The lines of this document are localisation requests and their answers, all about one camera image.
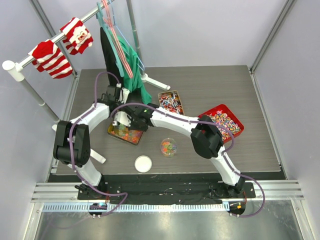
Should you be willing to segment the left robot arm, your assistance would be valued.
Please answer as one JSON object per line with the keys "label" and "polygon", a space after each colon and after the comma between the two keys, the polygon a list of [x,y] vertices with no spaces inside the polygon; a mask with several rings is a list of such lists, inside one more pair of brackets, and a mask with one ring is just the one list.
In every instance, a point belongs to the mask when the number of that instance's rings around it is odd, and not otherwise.
{"label": "left robot arm", "polygon": [[108,86],[107,92],[96,98],[88,110],[71,121],[59,121],[55,127],[53,157],[69,166],[81,180],[81,187],[89,189],[89,194],[97,200],[106,195],[107,185],[90,159],[90,133],[116,107],[126,103],[129,94],[119,83]]}

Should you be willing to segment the gold tin of gummy candies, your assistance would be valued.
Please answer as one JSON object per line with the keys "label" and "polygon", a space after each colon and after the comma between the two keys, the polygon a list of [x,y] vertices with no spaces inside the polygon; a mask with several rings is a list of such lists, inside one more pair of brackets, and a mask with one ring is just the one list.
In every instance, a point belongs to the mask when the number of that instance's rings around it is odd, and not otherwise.
{"label": "gold tin of gummy candies", "polygon": [[107,129],[107,133],[118,140],[134,146],[139,144],[144,134],[144,132],[141,130],[129,130],[129,128],[123,124],[117,126],[110,124]]}

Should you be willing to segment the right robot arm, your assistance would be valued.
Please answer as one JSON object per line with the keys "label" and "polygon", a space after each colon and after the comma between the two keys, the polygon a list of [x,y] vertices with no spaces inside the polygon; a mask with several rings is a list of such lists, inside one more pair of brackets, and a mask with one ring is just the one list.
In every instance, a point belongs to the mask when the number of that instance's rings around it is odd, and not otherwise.
{"label": "right robot arm", "polygon": [[210,160],[218,170],[226,184],[226,193],[233,198],[243,193],[245,179],[228,156],[222,134],[210,117],[188,117],[143,103],[127,103],[123,110],[128,114],[129,126],[134,129],[165,128],[189,137],[194,151]]}

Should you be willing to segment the white jar lid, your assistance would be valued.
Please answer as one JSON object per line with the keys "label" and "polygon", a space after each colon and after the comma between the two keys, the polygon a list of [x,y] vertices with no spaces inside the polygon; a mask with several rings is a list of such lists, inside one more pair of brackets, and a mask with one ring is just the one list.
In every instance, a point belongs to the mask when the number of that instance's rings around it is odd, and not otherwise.
{"label": "white jar lid", "polygon": [[152,168],[152,160],[146,155],[141,155],[136,158],[134,167],[140,173],[147,173]]}

